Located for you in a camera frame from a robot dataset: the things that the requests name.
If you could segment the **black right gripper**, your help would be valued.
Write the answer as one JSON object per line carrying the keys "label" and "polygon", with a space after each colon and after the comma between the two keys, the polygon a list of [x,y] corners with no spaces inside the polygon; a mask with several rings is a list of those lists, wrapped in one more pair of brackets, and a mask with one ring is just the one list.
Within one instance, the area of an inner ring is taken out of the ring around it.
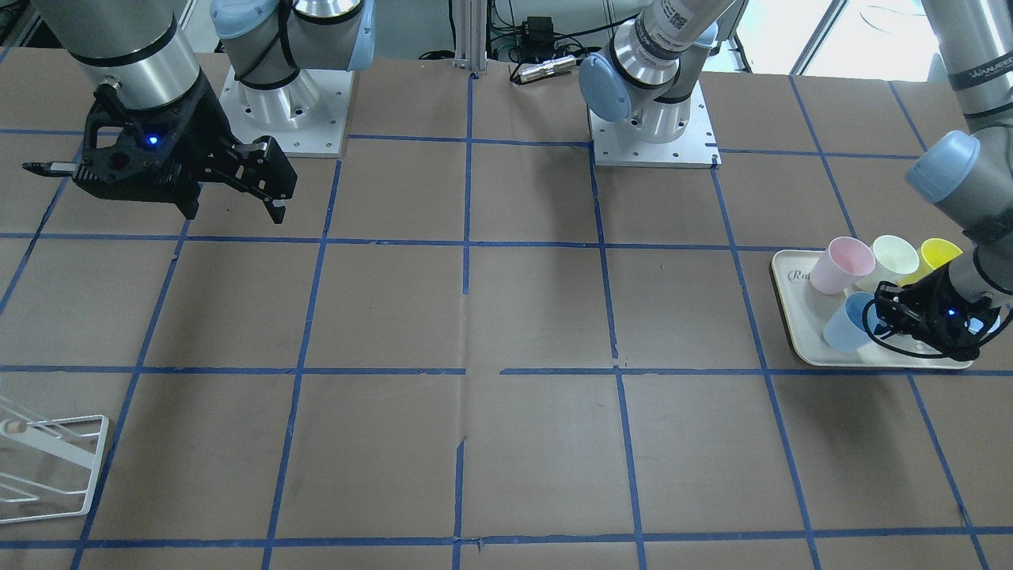
{"label": "black right gripper", "polygon": [[127,108],[109,78],[93,95],[72,176],[79,188],[103,200],[173,203],[194,219],[200,184],[233,177],[232,188],[283,223],[296,170],[271,136],[238,143],[205,72],[176,101],[153,109]]}

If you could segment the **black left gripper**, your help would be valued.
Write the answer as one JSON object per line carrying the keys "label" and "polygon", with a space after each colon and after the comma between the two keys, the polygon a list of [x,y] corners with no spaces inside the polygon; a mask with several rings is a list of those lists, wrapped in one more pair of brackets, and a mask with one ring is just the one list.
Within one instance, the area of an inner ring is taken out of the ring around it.
{"label": "black left gripper", "polygon": [[[897,354],[921,359],[975,361],[981,347],[1000,333],[1000,307],[990,297],[967,302],[947,273],[931,273],[908,286],[882,281],[873,292],[877,324],[873,342]],[[935,350],[919,354],[887,343],[909,336]]]}

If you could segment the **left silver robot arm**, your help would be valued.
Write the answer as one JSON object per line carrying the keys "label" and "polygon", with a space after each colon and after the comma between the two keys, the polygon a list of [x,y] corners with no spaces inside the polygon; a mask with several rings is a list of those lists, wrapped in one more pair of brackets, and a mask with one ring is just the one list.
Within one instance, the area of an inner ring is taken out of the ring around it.
{"label": "left silver robot arm", "polygon": [[958,83],[710,74],[730,1],[651,1],[576,67],[604,167],[715,169],[773,223],[769,269],[811,367],[961,371],[1011,314],[1011,3],[924,1]]}

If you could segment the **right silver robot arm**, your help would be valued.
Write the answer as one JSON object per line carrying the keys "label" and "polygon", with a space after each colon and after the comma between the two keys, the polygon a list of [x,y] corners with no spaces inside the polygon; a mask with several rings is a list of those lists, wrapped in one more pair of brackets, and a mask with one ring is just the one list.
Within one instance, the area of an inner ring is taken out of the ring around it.
{"label": "right silver robot arm", "polygon": [[[281,224],[298,176],[279,135],[332,126],[337,93],[314,72],[350,74],[375,55],[373,1],[214,1],[239,120],[227,116],[173,11],[160,1],[36,1],[94,85],[81,157],[26,162],[101,200],[172,203],[192,220],[203,184],[256,198]],[[239,137],[242,123],[252,136]]]}

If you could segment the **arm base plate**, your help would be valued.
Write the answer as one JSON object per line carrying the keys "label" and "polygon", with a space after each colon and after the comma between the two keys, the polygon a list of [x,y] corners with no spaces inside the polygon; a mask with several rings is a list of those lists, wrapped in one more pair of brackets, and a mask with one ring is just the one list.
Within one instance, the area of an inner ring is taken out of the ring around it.
{"label": "arm base plate", "polygon": [[598,166],[712,169],[723,163],[699,82],[688,100],[651,101],[616,123],[593,111],[587,119]]}
{"label": "arm base plate", "polygon": [[218,102],[243,143],[267,135],[289,158],[340,158],[356,78],[350,71],[302,70],[288,85],[257,90],[230,73]]}

